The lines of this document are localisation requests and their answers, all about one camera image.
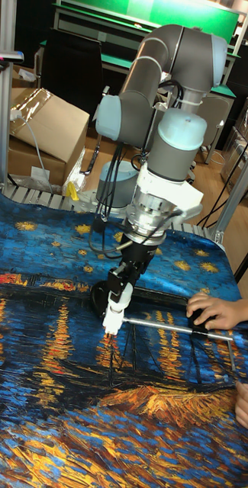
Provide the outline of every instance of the wooden floor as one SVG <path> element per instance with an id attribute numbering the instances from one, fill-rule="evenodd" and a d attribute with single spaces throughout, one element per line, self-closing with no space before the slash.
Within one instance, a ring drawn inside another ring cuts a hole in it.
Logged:
<path id="1" fill-rule="evenodd" d="M 83 161 L 83 168 L 89 163 L 92 150 L 95 146 L 95 135 L 94 133 L 87 137 L 86 141 L 86 153 Z M 101 152 L 98 156 L 98 160 L 92 171 L 92 174 L 88 179 L 85 180 L 85 190 L 96 188 L 98 177 L 101 172 L 101 167 L 108 161 L 111 161 L 111 156 L 114 152 L 115 145 L 108 141 L 102 140 L 101 142 Z M 125 159 L 129 159 L 136 151 L 134 149 L 129 149 L 125 156 Z M 215 153 L 214 161 L 211 161 L 209 165 L 205 165 L 204 158 L 201 153 L 196 157 L 197 165 L 195 167 L 195 183 L 194 186 L 204 193 L 203 197 L 203 211 L 197 217 L 190 220 L 189 223 L 197 224 L 198 221 L 204 217 L 210 209 L 213 203 L 216 201 L 222 187 L 224 186 L 223 180 L 221 178 L 221 169 L 223 159 L 220 154 Z M 224 195 L 219 203 L 228 197 L 229 193 L 227 190 L 224 191 Z M 213 223 L 221 210 L 215 213 L 209 223 Z M 235 272 L 241 263 L 242 259 L 248 252 L 248 200 L 244 200 L 235 210 L 234 215 L 226 229 L 224 235 L 224 248 L 227 253 L 227 257 L 230 262 L 230 266 Z M 248 298 L 248 270 L 242 277 L 239 283 L 239 289 L 241 296 L 243 298 Z"/>

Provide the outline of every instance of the power cord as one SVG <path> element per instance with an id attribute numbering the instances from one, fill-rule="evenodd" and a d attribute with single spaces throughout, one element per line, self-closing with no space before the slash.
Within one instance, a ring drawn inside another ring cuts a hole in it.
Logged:
<path id="1" fill-rule="evenodd" d="M 205 224 L 206 224 L 206 223 L 207 223 L 207 221 L 209 220 L 210 216 L 211 216 L 212 214 L 214 214 L 215 212 L 217 212 L 218 210 L 220 210 L 220 209 L 221 209 L 221 208 L 222 208 L 222 207 L 223 207 L 223 206 L 224 206 L 224 205 L 227 203 L 228 198 L 227 198 L 227 199 L 226 199 L 226 201 L 225 201 L 224 203 L 222 203 L 222 204 L 221 204 L 219 207 L 216 207 L 216 206 L 217 206 L 217 203 L 218 203 L 218 202 L 219 202 L 219 200 L 221 199 L 221 196 L 222 196 L 222 194 L 224 193 L 224 190 L 227 188 L 227 185 L 228 185 L 228 183 L 229 183 L 229 181 L 230 181 L 230 179 L 231 179 L 232 175 L 233 175 L 233 174 L 234 174 L 234 172 L 236 171 L 236 169 L 237 169 L 238 165 L 240 164 L 240 161 L 241 161 L 241 159 L 243 158 L 244 154 L 246 153 L 246 150 L 247 150 L 247 149 L 248 149 L 248 142 L 246 143 L 246 145 L 245 145 L 245 147 L 244 147 L 244 149 L 243 149 L 242 153 L 240 154 L 240 156 L 239 156 L 238 160 L 236 161 L 236 163 L 235 163 L 234 167 L 233 167 L 233 168 L 232 168 L 232 170 L 230 171 L 230 174 L 228 175 L 227 180 L 225 181 L 224 186 L 223 186 L 223 188 L 222 188 L 222 190 L 221 190 L 221 192 L 220 192 L 219 196 L 217 197 L 217 200 L 215 201 L 215 203 L 214 203 L 213 207 L 211 208 L 211 211 L 210 211 L 210 212 L 209 212 L 209 213 L 208 213 L 208 214 L 207 214 L 205 217 L 203 217 L 201 220 L 199 220 L 199 222 L 197 222 L 197 224 L 196 224 L 197 226 L 199 226 L 199 225 L 200 225 L 202 222 L 204 222 L 204 223 L 202 224 L 202 229 L 204 229 Z"/>
<path id="2" fill-rule="evenodd" d="M 242 198 L 240 199 L 240 202 L 239 202 L 239 203 L 241 203 L 241 201 L 242 201 L 242 200 L 243 200 L 243 199 L 246 197 L 246 195 L 247 195 L 247 194 L 248 194 L 248 188 L 246 189 L 246 191 L 245 191 L 245 193 L 243 194 Z M 228 200 L 228 198 L 225 200 L 225 202 L 224 202 L 224 203 L 222 203 L 222 204 L 221 204 L 221 205 L 220 205 L 220 206 L 217 208 L 217 210 L 219 210 L 221 207 L 223 207 L 223 206 L 224 206 L 224 205 L 227 203 L 227 200 Z M 210 223 L 208 226 L 206 226 L 206 229 L 209 229 L 210 227 L 214 226 L 216 223 L 217 223 L 217 220 L 215 220 L 215 222 Z"/>
<path id="3" fill-rule="evenodd" d="M 38 158 L 39 158 L 39 161 L 40 161 L 40 165 L 41 165 L 41 167 L 42 167 L 42 169 L 43 169 L 43 174 L 44 174 L 44 177 L 45 177 L 45 179 L 47 180 L 47 184 L 48 184 L 48 186 L 49 186 L 49 188 L 50 188 L 50 193 L 51 193 L 51 194 L 53 194 L 53 189 L 52 189 L 52 187 L 51 187 L 50 181 L 49 181 L 48 176 L 47 176 L 47 171 L 46 171 L 46 169 L 44 168 L 44 164 L 43 164 L 42 158 L 40 157 L 40 150 L 39 150 L 39 146 L 38 146 L 38 143 L 37 143 L 37 140 L 36 140 L 35 134 L 34 134 L 33 130 L 31 129 L 31 126 L 30 126 L 30 124 L 27 122 L 27 120 L 25 120 L 23 117 L 20 117 L 20 116 L 18 116 L 17 118 L 19 118 L 19 119 L 21 119 L 23 122 L 25 122 L 25 124 L 27 125 L 27 127 L 28 127 L 29 131 L 31 132 L 31 135 L 32 135 L 32 137 L 33 137 L 33 139 L 34 139 L 34 143 L 35 143 L 35 147 L 36 147 L 37 155 L 38 155 Z"/>

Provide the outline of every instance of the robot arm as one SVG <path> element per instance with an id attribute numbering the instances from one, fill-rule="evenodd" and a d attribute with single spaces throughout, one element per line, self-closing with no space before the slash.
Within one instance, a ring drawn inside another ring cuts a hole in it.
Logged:
<path id="1" fill-rule="evenodd" d="M 224 39 L 179 25 L 148 34 L 121 93 L 106 96 L 98 109 L 97 131 L 113 140 L 145 148 L 153 123 L 153 104 L 163 72 L 182 86 L 179 108 L 169 108 L 159 122 L 127 207 L 119 268 L 108 275 L 104 326 L 117 334 L 133 286 L 144 273 L 172 219 L 180 222 L 201 210 L 202 193 L 185 179 L 203 142 L 206 122 L 196 115 L 202 97 L 219 85 L 227 55 Z"/>

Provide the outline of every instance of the painted fabric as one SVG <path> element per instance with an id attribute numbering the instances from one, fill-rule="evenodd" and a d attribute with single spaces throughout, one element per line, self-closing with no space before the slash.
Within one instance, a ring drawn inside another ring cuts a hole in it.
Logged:
<path id="1" fill-rule="evenodd" d="M 230 331 L 236 373 L 223 341 L 128 323 L 105 335 L 89 292 L 119 261 L 90 250 L 92 218 L 0 194 L 0 488 L 248 487 L 234 413 L 248 323 Z M 120 239 L 110 226 L 107 245 Z M 137 284 L 240 297 L 224 252 L 182 232 Z M 188 326 L 177 308 L 126 314 Z"/>

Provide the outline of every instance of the metal rod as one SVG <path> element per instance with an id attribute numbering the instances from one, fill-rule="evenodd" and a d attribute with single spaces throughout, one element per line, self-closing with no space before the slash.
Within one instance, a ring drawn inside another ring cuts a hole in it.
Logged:
<path id="1" fill-rule="evenodd" d="M 231 363 L 231 369 L 232 371 L 236 371 L 236 368 L 235 368 L 235 362 L 234 362 L 234 352 L 232 350 L 232 347 L 231 347 L 231 343 L 230 341 L 228 341 L 227 343 L 227 347 L 229 349 L 229 353 L 230 353 L 230 363 Z"/>
<path id="2" fill-rule="evenodd" d="M 17 0 L 2 0 L 0 50 L 14 50 Z M 6 191 L 13 63 L 0 73 L 0 189 Z"/>
<path id="3" fill-rule="evenodd" d="M 180 326 L 170 326 L 165 325 L 161 322 L 152 322 L 151 320 L 141 320 L 141 319 L 134 319 L 133 317 L 124 317 L 123 322 L 129 322 L 134 324 L 135 326 L 145 326 L 145 327 L 153 327 L 154 329 L 164 329 L 164 330 L 172 330 L 175 332 L 180 332 L 184 334 L 191 335 L 194 331 L 188 327 L 180 327 Z M 207 336 L 209 339 L 219 339 L 221 341 L 231 342 L 233 338 L 228 335 L 220 335 L 214 332 L 208 332 L 207 334 L 203 334 Z"/>
<path id="4" fill-rule="evenodd" d="M 217 224 L 211 229 L 212 240 L 216 240 L 217 234 L 224 233 L 228 223 L 230 222 L 231 217 L 234 214 L 237 205 L 239 204 L 247 188 L 248 188 L 248 159 L 245 163 L 245 166 L 243 167 L 240 177 L 237 180 L 237 183 L 234 185 L 234 188 L 232 189 L 230 196 L 227 199 L 227 203 L 224 206 L 224 209 L 217 221 Z"/>

